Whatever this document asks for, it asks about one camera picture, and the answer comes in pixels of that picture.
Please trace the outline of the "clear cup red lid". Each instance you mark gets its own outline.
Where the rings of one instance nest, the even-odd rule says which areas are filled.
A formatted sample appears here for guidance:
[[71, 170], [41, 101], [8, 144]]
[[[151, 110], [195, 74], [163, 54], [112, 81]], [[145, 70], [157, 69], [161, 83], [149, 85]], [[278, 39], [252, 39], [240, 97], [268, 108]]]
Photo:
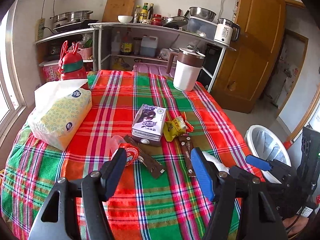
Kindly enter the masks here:
[[124, 149], [126, 152], [126, 166], [132, 165], [139, 156], [139, 150], [136, 146], [126, 142], [123, 137], [114, 135], [110, 139], [110, 152], [112, 153], [112, 157], [114, 157], [118, 149]]

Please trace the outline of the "purple milk carton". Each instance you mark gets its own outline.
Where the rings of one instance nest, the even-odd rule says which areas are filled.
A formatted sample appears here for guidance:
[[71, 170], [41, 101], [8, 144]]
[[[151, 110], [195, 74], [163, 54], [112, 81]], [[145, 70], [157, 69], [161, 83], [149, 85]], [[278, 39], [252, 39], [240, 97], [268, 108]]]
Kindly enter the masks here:
[[142, 104], [132, 124], [132, 138], [137, 143], [159, 147], [166, 108]]

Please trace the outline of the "brown coffee sachet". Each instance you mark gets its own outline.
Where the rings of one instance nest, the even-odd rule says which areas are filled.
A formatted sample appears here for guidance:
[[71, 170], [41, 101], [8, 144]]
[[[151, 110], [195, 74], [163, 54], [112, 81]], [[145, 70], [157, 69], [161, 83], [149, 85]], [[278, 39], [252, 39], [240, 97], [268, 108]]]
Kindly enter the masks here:
[[181, 152], [184, 155], [184, 161], [187, 168], [187, 175], [189, 177], [196, 177], [191, 163], [191, 150], [194, 148], [191, 137], [188, 134], [183, 134], [178, 137], [178, 140]]
[[147, 154], [144, 150], [142, 150], [132, 137], [126, 135], [124, 139], [126, 142], [131, 143], [133, 146], [138, 148], [139, 156], [137, 159], [147, 168], [153, 178], [158, 179], [165, 172], [165, 167], [152, 156]]

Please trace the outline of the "yellow snack packet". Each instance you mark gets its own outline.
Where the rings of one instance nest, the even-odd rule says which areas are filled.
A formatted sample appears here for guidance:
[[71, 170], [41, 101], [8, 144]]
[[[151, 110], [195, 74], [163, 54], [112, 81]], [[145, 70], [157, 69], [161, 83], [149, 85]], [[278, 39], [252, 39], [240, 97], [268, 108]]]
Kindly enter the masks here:
[[163, 134], [167, 142], [172, 142], [176, 137], [193, 132], [193, 130], [193, 125], [187, 120], [186, 113], [183, 112], [182, 115], [164, 123]]

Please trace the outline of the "pink lidded storage box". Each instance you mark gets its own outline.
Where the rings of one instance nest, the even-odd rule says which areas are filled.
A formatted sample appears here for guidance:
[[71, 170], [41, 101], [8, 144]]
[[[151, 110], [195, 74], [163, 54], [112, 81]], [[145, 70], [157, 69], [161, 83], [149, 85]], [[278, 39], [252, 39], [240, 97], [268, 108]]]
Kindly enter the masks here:
[[136, 62], [133, 65], [133, 71], [139, 73], [149, 73], [174, 78], [175, 67], [172, 67], [170, 73], [167, 73], [167, 65]]

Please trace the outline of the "white electric kettle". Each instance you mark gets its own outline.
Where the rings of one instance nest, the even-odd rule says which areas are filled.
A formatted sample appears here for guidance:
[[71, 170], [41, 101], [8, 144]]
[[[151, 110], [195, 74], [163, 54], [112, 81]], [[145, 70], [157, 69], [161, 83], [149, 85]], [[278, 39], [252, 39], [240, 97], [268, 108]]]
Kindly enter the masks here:
[[238, 24], [226, 18], [220, 18], [217, 22], [214, 41], [229, 46], [231, 42], [239, 39], [240, 31]]

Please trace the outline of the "white plastic jerrycan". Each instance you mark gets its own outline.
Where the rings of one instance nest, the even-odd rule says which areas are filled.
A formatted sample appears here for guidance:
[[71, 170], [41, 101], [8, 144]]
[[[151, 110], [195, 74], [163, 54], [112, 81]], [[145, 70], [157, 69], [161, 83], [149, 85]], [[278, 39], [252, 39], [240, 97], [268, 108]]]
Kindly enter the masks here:
[[140, 55], [145, 57], [155, 57], [158, 46], [157, 36], [144, 35], [140, 46]]

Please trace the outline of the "wooden door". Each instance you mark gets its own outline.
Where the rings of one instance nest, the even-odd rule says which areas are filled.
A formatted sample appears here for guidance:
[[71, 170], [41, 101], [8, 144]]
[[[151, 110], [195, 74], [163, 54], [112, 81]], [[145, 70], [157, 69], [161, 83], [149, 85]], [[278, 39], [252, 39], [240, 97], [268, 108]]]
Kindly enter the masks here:
[[251, 112], [278, 57], [285, 18], [284, 0], [240, 0], [239, 39], [226, 51], [211, 91], [221, 108]]

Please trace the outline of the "black induction cooker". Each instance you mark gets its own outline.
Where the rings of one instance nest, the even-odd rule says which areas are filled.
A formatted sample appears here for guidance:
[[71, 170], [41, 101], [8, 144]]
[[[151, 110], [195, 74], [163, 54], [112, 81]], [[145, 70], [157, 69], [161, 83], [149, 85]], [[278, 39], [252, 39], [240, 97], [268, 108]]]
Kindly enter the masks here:
[[90, 24], [97, 23], [98, 20], [80, 20], [78, 22], [69, 22], [66, 25], [58, 25], [53, 28], [53, 31], [57, 33], [63, 33], [67, 31], [86, 29], [90, 27]]

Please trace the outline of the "steel mixing bowl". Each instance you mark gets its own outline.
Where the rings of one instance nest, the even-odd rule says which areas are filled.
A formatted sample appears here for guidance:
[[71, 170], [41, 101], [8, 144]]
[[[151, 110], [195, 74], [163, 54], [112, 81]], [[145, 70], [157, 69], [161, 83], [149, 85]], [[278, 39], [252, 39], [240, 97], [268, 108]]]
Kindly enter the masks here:
[[215, 12], [202, 7], [190, 7], [189, 12], [191, 17], [200, 18], [209, 22], [213, 22], [216, 16]]

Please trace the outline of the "white bowl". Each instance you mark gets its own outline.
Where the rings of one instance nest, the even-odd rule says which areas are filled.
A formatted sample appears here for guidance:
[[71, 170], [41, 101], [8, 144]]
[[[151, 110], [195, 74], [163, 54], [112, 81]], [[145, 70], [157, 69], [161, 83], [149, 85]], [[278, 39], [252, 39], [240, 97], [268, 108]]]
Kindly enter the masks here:
[[132, 16], [118, 15], [118, 21], [120, 23], [130, 23], [133, 20]]

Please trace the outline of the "white power strip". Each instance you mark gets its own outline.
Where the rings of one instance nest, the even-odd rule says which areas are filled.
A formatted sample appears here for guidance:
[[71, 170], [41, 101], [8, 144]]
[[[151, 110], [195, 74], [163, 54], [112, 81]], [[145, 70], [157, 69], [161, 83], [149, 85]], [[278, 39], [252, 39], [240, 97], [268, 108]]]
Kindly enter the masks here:
[[37, 21], [37, 24], [36, 24], [36, 36], [35, 36], [35, 40], [36, 41], [41, 40], [43, 38], [43, 36], [44, 36], [45, 21], [46, 21], [45, 18], [40, 18]]

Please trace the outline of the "red lid jar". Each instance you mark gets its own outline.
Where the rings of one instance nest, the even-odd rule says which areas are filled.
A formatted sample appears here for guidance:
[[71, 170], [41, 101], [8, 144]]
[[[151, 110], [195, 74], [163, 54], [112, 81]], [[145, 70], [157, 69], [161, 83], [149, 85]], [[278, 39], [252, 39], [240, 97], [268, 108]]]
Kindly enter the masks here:
[[151, 20], [152, 25], [162, 26], [162, 16], [160, 14], [154, 14]]

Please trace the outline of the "green cap sauce bottle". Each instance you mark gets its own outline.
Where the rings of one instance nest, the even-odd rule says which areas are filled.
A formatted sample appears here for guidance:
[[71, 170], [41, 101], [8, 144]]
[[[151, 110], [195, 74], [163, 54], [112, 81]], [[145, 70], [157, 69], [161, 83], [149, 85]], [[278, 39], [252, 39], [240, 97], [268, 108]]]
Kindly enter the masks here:
[[140, 14], [139, 14], [139, 23], [142, 23], [144, 20], [148, 19], [148, 2], [145, 2]]

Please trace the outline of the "dark soy sauce bottle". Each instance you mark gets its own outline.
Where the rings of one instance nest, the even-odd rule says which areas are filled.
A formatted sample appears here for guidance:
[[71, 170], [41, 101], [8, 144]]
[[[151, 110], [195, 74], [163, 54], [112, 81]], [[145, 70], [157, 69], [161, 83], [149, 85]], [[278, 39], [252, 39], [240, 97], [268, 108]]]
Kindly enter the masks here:
[[153, 17], [153, 11], [154, 11], [154, 4], [151, 3], [150, 4], [150, 7], [149, 7], [149, 10], [148, 10], [148, 20], [151, 20], [152, 17]]

